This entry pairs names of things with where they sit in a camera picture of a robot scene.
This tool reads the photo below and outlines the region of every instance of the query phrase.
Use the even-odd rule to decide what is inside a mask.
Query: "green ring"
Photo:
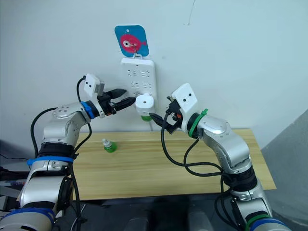
[[[250,226],[257,220],[261,219],[261,218],[270,218],[269,215],[267,214],[260,214],[260,215],[256,215],[255,217],[251,218],[246,225],[245,231],[249,231]]]
[[[204,116],[206,115],[207,111],[208,111],[207,108],[204,109],[204,110],[202,111],[202,113],[201,113],[201,114],[196,118],[196,120],[194,121],[194,123],[193,123],[191,129],[190,129],[189,132],[188,132],[188,135],[189,135],[190,137],[192,137],[193,131],[194,131],[195,128],[197,127],[197,125],[198,125],[198,123],[200,122],[200,120],[202,119],[202,117],[204,117]]]

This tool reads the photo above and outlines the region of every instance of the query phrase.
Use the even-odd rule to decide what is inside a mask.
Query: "wooden tabletop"
[[[276,186],[250,129],[235,129],[247,142],[253,166],[264,189]],[[79,141],[87,133],[80,134]],[[117,150],[104,150],[102,138],[117,143]],[[193,139],[181,131],[165,134],[170,155],[183,162]],[[171,163],[160,142],[160,132],[93,133],[79,149],[74,162],[81,200],[144,197],[176,194],[218,193],[219,176],[197,177]],[[200,141],[190,152],[187,162],[208,161],[218,164],[214,152]],[[200,173],[217,172],[214,167],[191,167]]]

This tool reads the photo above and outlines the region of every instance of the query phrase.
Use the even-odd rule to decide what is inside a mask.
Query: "sticker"
[[[134,53],[142,56],[149,54],[148,43],[142,26],[116,26],[115,35],[121,51],[126,57],[133,57]]]

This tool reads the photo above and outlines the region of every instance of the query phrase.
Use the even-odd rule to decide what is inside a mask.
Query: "white power strip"
[[[157,107],[155,65],[153,61],[123,58],[121,61],[121,76],[131,96],[137,97],[148,93],[154,98],[154,106]]]

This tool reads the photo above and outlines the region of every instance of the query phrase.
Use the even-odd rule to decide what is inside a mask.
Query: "small bottle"
[[[115,142],[111,142],[107,139],[102,139],[103,145],[104,145],[104,149],[109,152],[109,153],[113,153],[116,150],[116,143]]]

